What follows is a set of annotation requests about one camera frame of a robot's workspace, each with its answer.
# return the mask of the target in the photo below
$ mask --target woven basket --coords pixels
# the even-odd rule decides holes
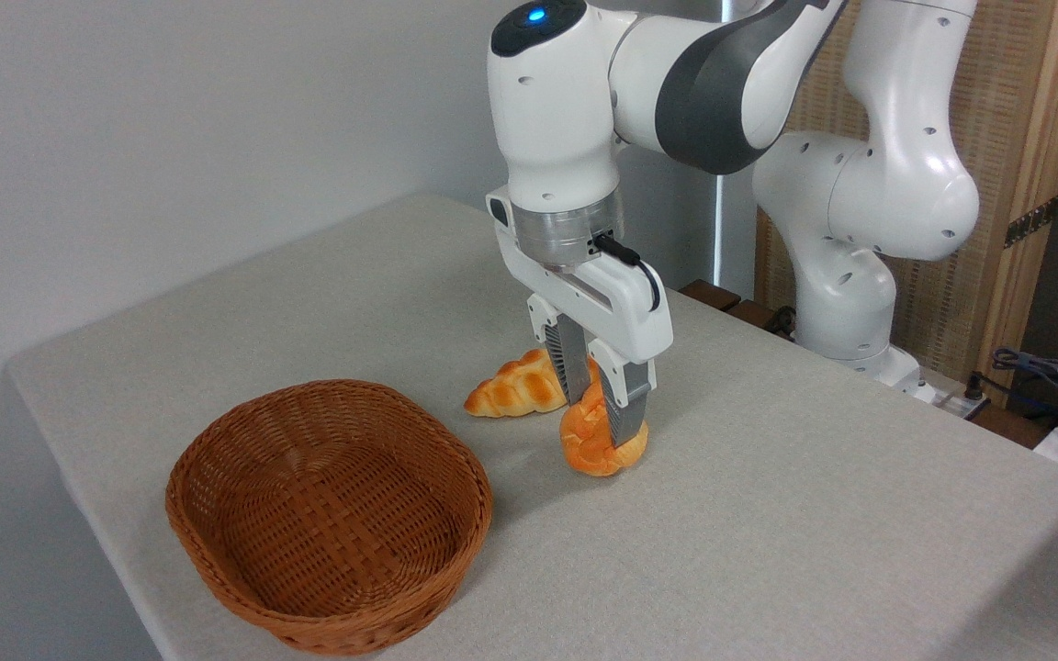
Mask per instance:
[[[352,656],[449,606],[492,493],[479,461],[394,389],[314,381],[215,420],[165,486],[202,581],[284,643]]]

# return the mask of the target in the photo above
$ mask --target bread roll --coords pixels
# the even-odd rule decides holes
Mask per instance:
[[[582,400],[563,415],[561,435],[566,462],[577,472],[594,477],[614,476],[620,469],[630,467],[647,447],[646,421],[635,438],[615,447],[609,439],[606,402],[600,381],[594,382]]]
[[[494,378],[468,394],[462,408],[477,418],[517,418],[532,411],[549,414],[564,405],[566,393],[553,372],[549,352],[536,348],[501,365]]]

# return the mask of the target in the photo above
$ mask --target gray tablecloth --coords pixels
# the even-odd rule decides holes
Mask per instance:
[[[406,393],[496,498],[453,606],[386,660],[1058,658],[1058,465],[671,293],[651,446],[572,472],[560,411],[475,420],[533,346],[491,221],[394,202],[16,356],[12,384],[166,658],[311,658],[215,602],[165,521],[205,424],[310,380]]]

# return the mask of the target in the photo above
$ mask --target wooden panel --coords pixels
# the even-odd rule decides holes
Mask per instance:
[[[820,52],[790,112],[789,130],[867,136],[864,110],[841,78],[859,8],[858,0],[849,4]],[[985,344],[1002,333],[1000,318],[1013,317],[1021,331],[1034,293],[1028,271],[1038,272],[1046,238],[1033,237],[1007,254],[1003,244],[1008,223],[1058,192],[1058,0],[979,1],[950,112],[957,154],[981,192],[978,226],[949,259],[886,263],[898,289],[893,342],[923,365],[965,380]],[[756,300],[792,305],[785,247],[772,223],[759,222]]]
[[[1058,12],[1047,42],[1044,66],[1036,93],[1029,137],[1020,165],[1020,181],[1011,204],[1013,219],[1058,196]],[[991,352],[1000,346],[1020,347],[1032,312],[1048,231],[1029,235],[1003,251],[991,289],[978,369],[991,380],[1010,384],[1010,372],[990,368]]]

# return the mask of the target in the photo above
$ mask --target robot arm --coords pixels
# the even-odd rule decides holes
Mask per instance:
[[[889,344],[895,283],[877,253],[944,259],[978,221],[978,188],[949,123],[974,8],[864,0],[844,79],[868,109],[868,142],[788,133],[753,170],[756,200],[794,263],[797,342],[907,393],[918,393],[919,367]]]
[[[713,24],[536,0],[492,33],[492,121],[509,167],[488,199],[500,253],[533,292],[534,335],[571,403],[588,385],[585,354],[599,364],[614,443],[638,430],[672,343],[658,275],[617,241],[615,155],[638,143],[717,175],[748,166],[777,140],[844,3],[768,0]]]

